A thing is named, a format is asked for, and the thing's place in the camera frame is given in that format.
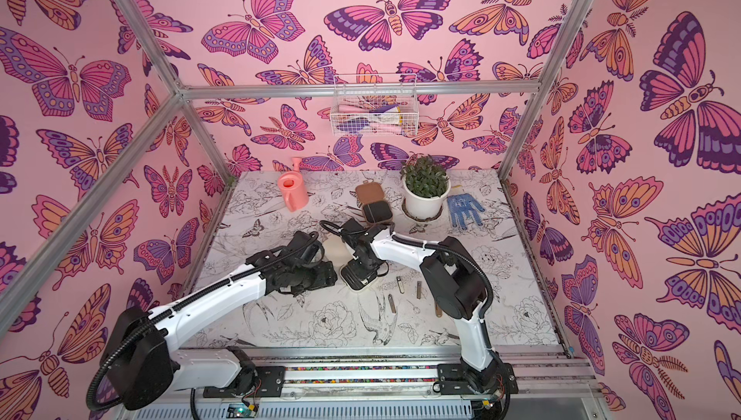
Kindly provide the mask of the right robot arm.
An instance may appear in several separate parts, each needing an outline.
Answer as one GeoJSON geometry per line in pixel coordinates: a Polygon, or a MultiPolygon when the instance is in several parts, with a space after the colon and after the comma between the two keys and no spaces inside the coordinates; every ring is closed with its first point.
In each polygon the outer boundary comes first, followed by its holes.
{"type": "Polygon", "coordinates": [[[363,227],[349,220],[338,228],[327,225],[351,255],[341,277],[361,291],[380,277],[385,264],[418,271],[435,304],[453,320],[460,345],[463,381],[475,393],[507,397],[517,393],[511,365],[494,350],[486,327],[486,313],[494,302],[489,278],[464,245],[454,237],[440,242],[401,236],[392,224],[363,227]]]}

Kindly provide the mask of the cream clipper case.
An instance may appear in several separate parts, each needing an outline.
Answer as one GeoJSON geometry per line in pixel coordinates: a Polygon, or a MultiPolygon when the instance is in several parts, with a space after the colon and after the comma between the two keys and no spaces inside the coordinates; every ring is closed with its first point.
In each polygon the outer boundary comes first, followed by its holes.
{"type": "Polygon", "coordinates": [[[348,246],[339,237],[323,243],[326,258],[333,264],[341,280],[354,292],[360,292],[378,279],[383,261],[376,257],[367,242],[348,246]]]}

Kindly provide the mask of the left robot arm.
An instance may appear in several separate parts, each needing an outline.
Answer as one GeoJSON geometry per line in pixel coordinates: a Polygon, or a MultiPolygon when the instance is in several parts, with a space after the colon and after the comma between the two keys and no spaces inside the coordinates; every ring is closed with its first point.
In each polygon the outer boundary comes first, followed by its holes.
{"type": "Polygon", "coordinates": [[[256,391],[258,369],[244,350],[229,347],[214,356],[179,356],[199,331],[233,310],[273,292],[301,294],[333,286],[337,275],[325,260],[318,233],[297,231],[286,246],[249,257],[216,282],[145,311],[125,310],[87,393],[91,412],[122,405],[141,410],[170,391],[189,390],[243,397],[256,391]]]}

